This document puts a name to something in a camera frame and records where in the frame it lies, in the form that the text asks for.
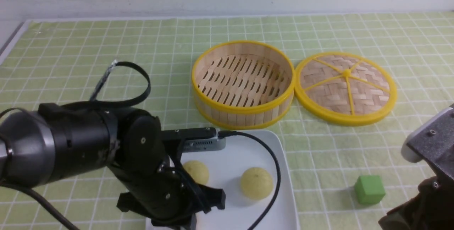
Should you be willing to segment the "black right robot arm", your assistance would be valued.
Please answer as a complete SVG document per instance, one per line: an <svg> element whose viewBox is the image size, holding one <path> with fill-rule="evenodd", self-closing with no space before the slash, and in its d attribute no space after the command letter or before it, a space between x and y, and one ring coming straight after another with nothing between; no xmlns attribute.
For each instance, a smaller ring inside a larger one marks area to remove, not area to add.
<svg viewBox="0 0 454 230"><path fill-rule="evenodd" d="M298 230L288 174L275 178L262 168L225 182L225 209L199 213L198 230ZM453 176L438 174L418 186L419 194L379 220L383 230L452 230Z"/></svg>

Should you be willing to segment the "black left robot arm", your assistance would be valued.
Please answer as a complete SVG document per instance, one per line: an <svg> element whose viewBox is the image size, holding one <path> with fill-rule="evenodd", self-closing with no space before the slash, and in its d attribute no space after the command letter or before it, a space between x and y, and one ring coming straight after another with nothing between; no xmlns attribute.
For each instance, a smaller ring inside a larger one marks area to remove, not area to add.
<svg viewBox="0 0 454 230"><path fill-rule="evenodd" d="M75 230L33 188L108 167L127 189L118 198L120 211L149 218L154 226L194 230L195 214L224 209L226 195L186 172L183 146L216 135L212 127L162 130L158 117L135 108L68 110L45 103L1 124L1 187L30 196Z"/></svg>

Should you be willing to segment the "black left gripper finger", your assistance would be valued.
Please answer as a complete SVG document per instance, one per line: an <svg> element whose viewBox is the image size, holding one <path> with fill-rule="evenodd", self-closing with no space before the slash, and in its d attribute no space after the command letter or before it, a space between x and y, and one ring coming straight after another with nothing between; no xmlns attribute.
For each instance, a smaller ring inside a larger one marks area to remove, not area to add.
<svg viewBox="0 0 454 230"><path fill-rule="evenodd" d="M196 230L197 217L196 214L190 214L179 219L159 221L153 220L154 227L165 227L172 230Z"/></svg>
<svg viewBox="0 0 454 230"><path fill-rule="evenodd" d="M219 210L225 209L226 193L222 188L212 188L206 185L199 184L201 190L201 200L204 206L204 211L210 211L212 207Z"/></svg>

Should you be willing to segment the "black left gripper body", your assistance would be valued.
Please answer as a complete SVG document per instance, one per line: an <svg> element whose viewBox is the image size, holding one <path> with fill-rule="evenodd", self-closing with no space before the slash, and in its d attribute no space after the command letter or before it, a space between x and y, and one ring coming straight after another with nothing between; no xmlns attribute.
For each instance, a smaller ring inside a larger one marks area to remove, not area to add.
<svg viewBox="0 0 454 230"><path fill-rule="evenodd" d="M177 152L117 152L109 170L127 188L117 201L122 212L153 220L179 219L204 211L199 184Z"/></svg>

